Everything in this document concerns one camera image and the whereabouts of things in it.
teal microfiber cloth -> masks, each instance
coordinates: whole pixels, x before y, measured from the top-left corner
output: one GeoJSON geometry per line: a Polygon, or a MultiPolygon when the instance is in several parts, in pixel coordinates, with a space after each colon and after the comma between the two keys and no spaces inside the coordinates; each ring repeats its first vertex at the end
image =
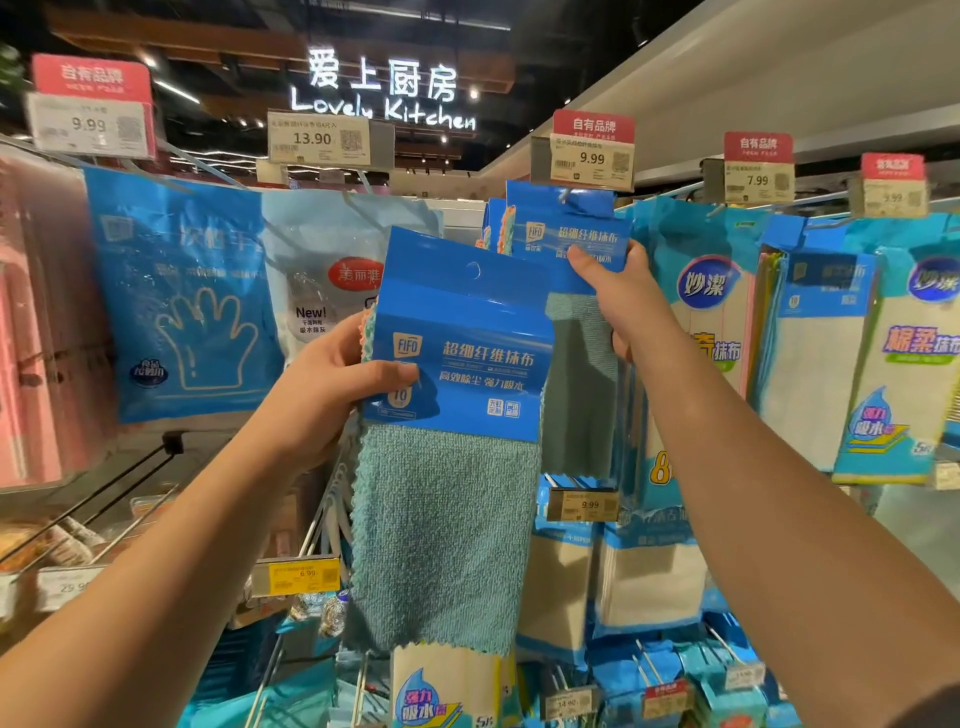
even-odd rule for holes
{"type": "Polygon", "coordinates": [[[539,476],[536,443],[365,422],[345,641],[507,655],[539,476]]]}
{"type": "Polygon", "coordinates": [[[612,330],[595,296],[551,293],[554,349],[543,393],[544,473],[610,475],[616,418],[612,330]]]}

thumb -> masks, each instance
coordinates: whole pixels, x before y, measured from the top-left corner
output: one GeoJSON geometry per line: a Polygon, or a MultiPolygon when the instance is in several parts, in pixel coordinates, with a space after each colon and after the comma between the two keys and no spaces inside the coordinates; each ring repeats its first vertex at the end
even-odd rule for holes
{"type": "Polygon", "coordinates": [[[599,288],[605,280],[608,280],[607,276],[616,275],[600,265],[592,255],[584,253],[576,245],[571,245],[566,251],[566,259],[570,261],[570,265],[573,267],[573,270],[577,272],[577,275],[594,288],[599,288]]]}
{"type": "Polygon", "coordinates": [[[416,364],[376,359],[344,367],[339,377],[339,395],[346,401],[395,392],[409,387],[420,376],[416,364]]]}

kitchen towel pack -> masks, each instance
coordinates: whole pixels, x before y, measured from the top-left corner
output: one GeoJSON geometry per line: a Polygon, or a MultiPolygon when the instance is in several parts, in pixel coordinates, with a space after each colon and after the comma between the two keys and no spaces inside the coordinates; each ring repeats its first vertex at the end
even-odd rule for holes
{"type": "Polygon", "coordinates": [[[124,423],[254,410],[282,370],[258,192],[86,167],[124,423]]]}
{"type": "Polygon", "coordinates": [[[880,285],[833,480],[922,485],[960,376],[960,217],[857,220],[845,235],[879,256],[880,285]]]}
{"type": "Polygon", "coordinates": [[[876,259],[797,252],[779,266],[756,410],[813,467],[829,473],[847,426],[876,259]]]}
{"type": "Polygon", "coordinates": [[[553,344],[539,271],[394,228],[365,356],[420,380],[364,406],[348,640],[513,647],[553,344]]]}
{"type": "Polygon", "coordinates": [[[547,267],[546,312],[556,336],[543,398],[544,473],[606,478],[611,472],[617,360],[596,292],[566,260],[578,245],[622,271],[631,221],[613,214],[613,194],[507,182],[515,209],[501,252],[547,267]]]}
{"type": "Polygon", "coordinates": [[[287,363],[376,300],[392,226],[444,231],[442,213],[402,197],[265,190],[262,204],[267,282],[287,363]]]}

shelf price label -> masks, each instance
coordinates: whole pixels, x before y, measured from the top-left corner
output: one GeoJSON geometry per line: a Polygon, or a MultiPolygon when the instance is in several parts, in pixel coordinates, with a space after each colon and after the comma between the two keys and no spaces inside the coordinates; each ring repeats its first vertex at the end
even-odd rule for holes
{"type": "Polygon", "coordinates": [[[565,720],[593,713],[593,688],[573,688],[543,699],[543,719],[565,720]]]}
{"type": "Polygon", "coordinates": [[[785,133],[724,135],[724,201],[728,205],[783,205],[796,194],[793,137],[785,133]]]}
{"type": "Polygon", "coordinates": [[[91,581],[107,566],[41,569],[36,573],[39,612],[56,612],[81,595],[91,581]]]}
{"type": "Polygon", "coordinates": [[[560,109],[550,135],[550,179],[633,191],[636,122],[630,116],[560,109]]]}
{"type": "Polygon", "coordinates": [[[273,562],[268,565],[270,593],[289,596],[340,590],[340,560],[308,558],[273,562]]]}
{"type": "Polygon", "coordinates": [[[693,708],[693,701],[693,690],[683,678],[655,685],[643,691],[643,719],[654,720],[683,713],[693,708]]]}
{"type": "Polygon", "coordinates": [[[34,54],[27,95],[34,143],[47,152],[156,157],[154,96],[143,63],[34,54]]]}
{"type": "Polygon", "coordinates": [[[267,111],[267,149],[278,164],[369,167],[370,120],[312,112],[267,111]]]}
{"type": "Polygon", "coordinates": [[[620,514],[616,490],[551,488],[548,521],[614,522],[620,514]]]}
{"type": "Polygon", "coordinates": [[[727,668],[725,691],[742,691],[759,688],[767,676],[767,666],[761,662],[740,663],[727,668]]]}
{"type": "Polygon", "coordinates": [[[929,213],[923,155],[867,153],[860,171],[863,217],[917,218],[929,213]]]}

finger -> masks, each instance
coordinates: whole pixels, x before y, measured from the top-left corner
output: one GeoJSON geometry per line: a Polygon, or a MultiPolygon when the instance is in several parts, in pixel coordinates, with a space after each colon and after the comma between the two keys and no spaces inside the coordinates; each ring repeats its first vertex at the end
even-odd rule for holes
{"type": "Polygon", "coordinates": [[[600,265],[592,255],[584,253],[575,245],[571,245],[566,251],[566,259],[570,261],[577,275],[594,288],[599,287],[608,276],[615,275],[600,265]]]}
{"type": "Polygon", "coordinates": [[[358,311],[352,316],[347,316],[330,333],[324,336],[324,345],[329,347],[337,364],[349,366],[360,363],[362,353],[360,327],[363,326],[365,313],[366,311],[358,311]]]}
{"type": "Polygon", "coordinates": [[[409,387],[419,376],[416,364],[383,359],[367,361],[340,370],[337,394],[344,401],[361,400],[409,387]]]}

